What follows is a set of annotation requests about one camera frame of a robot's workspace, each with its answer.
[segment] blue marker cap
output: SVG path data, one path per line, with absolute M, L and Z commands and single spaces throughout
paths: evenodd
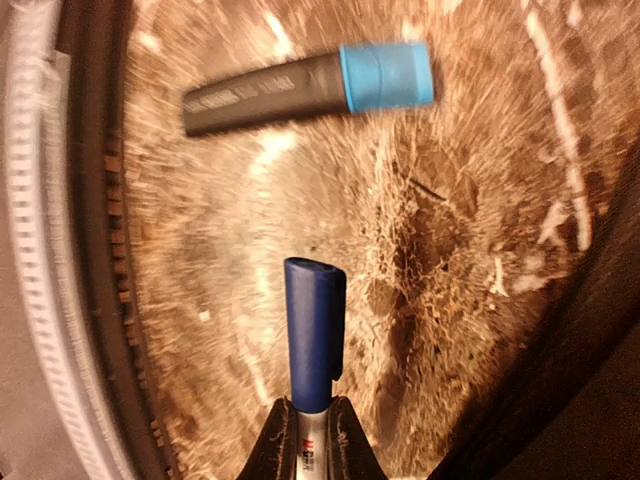
M 331 381 L 342 375 L 347 276 L 304 258 L 284 262 L 293 406 L 320 413 L 331 403 Z
M 422 43 L 340 47 L 351 113 L 433 103 L 433 76 Z

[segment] brown surface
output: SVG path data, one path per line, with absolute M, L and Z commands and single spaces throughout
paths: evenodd
M 338 392 L 389 475 L 433 469 L 460 414 L 482 408 L 527 348 L 635 140 L 640 11 L 578 2 L 577 22 L 572 1 L 521 3 L 139 2 L 131 239 L 188 478 L 237 474 L 288 391 L 287 256 L 349 276 Z M 184 137 L 181 95 L 207 80 L 339 43 L 413 39 L 431 49 L 434 108 Z

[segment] black marker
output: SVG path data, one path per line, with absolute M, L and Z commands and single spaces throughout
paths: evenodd
M 199 88 L 183 99 L 188 136 L 330 113 L 430 105 L 424 44 L 340 47 Z

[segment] blue cap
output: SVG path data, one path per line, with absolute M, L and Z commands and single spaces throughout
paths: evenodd
M 433 103 L 433 76 L 422 43 L 340 47 L 351 113 Z
M 293 406 L 320 413 L 331 403 L 331 381 L 342 375 L 347 276 L 304 258 L 284 262 Z

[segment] marker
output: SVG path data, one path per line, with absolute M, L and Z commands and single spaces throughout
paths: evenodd
M 304 258 L 284 262 L 297 480 L 327 480 L 327 410 L 342 375 L 347 276 Z
M 338 52 L 274 65 L 188 92 L 190 137 L 267 122 L 433 103 L 427 46 L 342 46 Z

